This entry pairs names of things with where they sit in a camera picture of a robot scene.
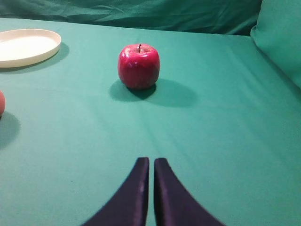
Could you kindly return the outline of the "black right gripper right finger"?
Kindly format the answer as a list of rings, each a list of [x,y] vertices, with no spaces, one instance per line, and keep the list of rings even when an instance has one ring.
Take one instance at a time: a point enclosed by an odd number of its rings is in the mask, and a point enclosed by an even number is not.
[[[186,190],[167,159],[154,161],[154,210],[158,226],[222,226]]]

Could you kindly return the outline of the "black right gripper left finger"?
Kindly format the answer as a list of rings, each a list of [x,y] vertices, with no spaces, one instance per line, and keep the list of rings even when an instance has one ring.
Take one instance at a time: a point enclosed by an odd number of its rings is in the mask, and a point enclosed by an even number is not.
[[[85,226],[144,226],[149,202],[149,158],[137,158],[129,175]]]

